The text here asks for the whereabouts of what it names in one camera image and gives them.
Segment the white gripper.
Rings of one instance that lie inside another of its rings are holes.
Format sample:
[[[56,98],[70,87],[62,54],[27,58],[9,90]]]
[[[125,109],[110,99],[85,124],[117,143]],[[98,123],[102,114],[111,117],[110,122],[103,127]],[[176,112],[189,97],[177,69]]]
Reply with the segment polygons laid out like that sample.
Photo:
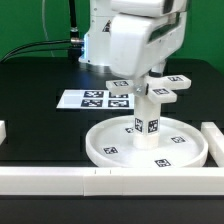
[[[117,14],[111,23],[110,69],[117,77],[135,79],[134,95],[137,97],[148,94],[147,76],[143,75],[150,71],[152,77],[162,77],[165,59],[183,43],[186,12],[179,14],[179,22],[174,28],[150,39],[154,31],[166,26],[175,17],[176,13],[159,18]]]

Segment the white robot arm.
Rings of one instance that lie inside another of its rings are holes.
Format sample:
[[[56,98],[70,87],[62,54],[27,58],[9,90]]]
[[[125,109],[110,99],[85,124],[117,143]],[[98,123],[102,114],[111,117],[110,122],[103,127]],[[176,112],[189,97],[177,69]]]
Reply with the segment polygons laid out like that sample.
[[[188,0],[90,0],[82,67],[117,77],[114,95],[144,93],[146,76],[161,76],[184,40]]]

